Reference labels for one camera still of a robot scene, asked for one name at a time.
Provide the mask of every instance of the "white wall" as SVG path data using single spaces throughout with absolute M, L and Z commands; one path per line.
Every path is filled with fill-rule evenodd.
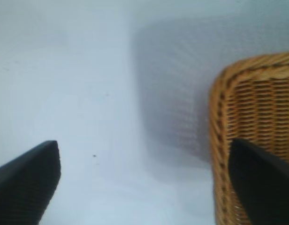
M 289 0 L 0 1 L 0 165 L 59 142 L 41 225 L 214 224 L 211 82 L 288 50 Z

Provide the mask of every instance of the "black plastic piece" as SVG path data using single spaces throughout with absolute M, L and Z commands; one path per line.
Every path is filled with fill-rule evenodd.
M 252 225 L 289 225 L 289 164 L 243 139 L 234 139 L 229 175 Z
M 0 167 L 0 225 L 37 225 L 60 176 L 56 141 L 44 142 Z

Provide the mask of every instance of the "basket weave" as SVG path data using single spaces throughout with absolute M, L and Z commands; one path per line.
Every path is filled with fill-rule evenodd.
M 243 138 L 289 162 L 289 52 L 224 69 L 209 106 L 216 223 L 250 225 L 229 180 L 229 145 Z

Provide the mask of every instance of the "wicker texture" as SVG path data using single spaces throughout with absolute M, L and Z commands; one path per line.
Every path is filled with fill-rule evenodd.
M 210 93 L 210 142 L 217 225 L 250 225 L 228 175 L 232 138 L 289 162 L 289 52 L 227 67 Z

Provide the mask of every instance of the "wicker basket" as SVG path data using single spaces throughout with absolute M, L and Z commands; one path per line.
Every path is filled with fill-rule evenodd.
M 217 225 L 250 225 L 228 175 L 229 144 L 244 138 L 289 162 L 289 52 L 239 61 L 210 94 Z

